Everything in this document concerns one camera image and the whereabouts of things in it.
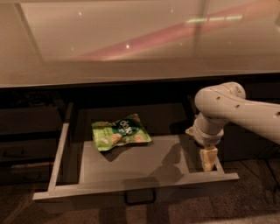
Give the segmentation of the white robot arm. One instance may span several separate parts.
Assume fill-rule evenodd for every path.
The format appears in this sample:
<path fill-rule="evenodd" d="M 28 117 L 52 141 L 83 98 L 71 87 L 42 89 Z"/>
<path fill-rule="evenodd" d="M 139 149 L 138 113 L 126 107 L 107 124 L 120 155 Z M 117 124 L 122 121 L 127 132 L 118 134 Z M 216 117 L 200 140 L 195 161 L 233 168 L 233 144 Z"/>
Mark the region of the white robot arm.
<path fill-rule="evenodd" d="M 280 105 L 249 101 L 244 88 L 237 82 L 204 87 L 194 97 L 199 114 L 185 133 L 201 146 L 202 168 L 214 168 L 218 149 L 227 123 L 235 123 L 257 135 L 280 144 Z"/>

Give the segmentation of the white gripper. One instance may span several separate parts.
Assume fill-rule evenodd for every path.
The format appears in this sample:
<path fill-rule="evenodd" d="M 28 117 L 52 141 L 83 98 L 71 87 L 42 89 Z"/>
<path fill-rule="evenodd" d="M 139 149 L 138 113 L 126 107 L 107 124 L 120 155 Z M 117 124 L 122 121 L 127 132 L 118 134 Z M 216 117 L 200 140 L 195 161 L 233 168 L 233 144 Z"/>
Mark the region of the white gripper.
<path fill-rule="evenodd" d="M 210 172 L 215 165 L 218 149 L 214 146 L 221 141 L 224 135 L 224 123 L 215 122 L 213 119 L 197 118 L 193 126 L 185 130 L 185 133 L 194 138 L 201 146 L 206 147 L 199 151 L 202 168 Z"/>

